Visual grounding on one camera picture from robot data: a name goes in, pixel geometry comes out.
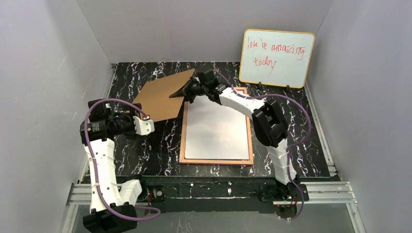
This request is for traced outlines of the brown backing board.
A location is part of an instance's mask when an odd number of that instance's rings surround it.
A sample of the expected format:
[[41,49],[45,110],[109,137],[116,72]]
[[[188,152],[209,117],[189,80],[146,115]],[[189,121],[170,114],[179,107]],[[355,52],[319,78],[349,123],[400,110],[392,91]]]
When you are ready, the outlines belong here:
[[140,103],[154,122],[176,118],[184,98],[170,98],[170,95],[183,87],[194,71],[190,69],[145,83],[133,103]]

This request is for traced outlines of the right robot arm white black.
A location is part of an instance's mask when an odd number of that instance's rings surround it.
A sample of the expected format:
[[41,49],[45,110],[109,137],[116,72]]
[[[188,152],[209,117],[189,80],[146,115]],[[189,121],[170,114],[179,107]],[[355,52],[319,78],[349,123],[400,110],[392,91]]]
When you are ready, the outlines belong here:
[[220,82],[209,67],[195,69],[189,80],[169,97],[183,97],[193,103],[197,96],[206,96],[250,118],[256,138],[271,156],[276,181],[282,185],[299,185],[287,150],[289,125],[278,102],[239,93],[230,83]]

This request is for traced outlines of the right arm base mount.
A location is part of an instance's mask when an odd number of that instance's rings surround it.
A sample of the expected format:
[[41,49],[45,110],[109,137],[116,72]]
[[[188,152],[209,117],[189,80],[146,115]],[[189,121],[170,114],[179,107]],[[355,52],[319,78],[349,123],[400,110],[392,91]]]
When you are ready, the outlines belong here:
[[261,185],[257,192],[258,199],[263,202],[274,202],[274,201],[285,201],[286,204],[292,204],[292,199],[296,201],[298,197],[298,202],[304,200],[304,202],[309,201],[309,192],[304,184],[299,185],[300,191],[293,186],[291,191],[284,191],[276,185]]

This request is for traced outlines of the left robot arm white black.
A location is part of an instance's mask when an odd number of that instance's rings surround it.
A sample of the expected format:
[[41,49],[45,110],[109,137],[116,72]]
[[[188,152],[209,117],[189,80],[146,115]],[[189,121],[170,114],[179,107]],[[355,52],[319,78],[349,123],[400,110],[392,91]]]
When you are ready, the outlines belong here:
[[91,233],[124,233],[137,227],[135,204],[143,189],[138,178],[118,184],[115,174],[114,138],[146,135],[153,122],[140,119],[133,107],[113,112],[108,99],[88,102],[89,111],[80,126],[90,171],[91,203],[83,226]]

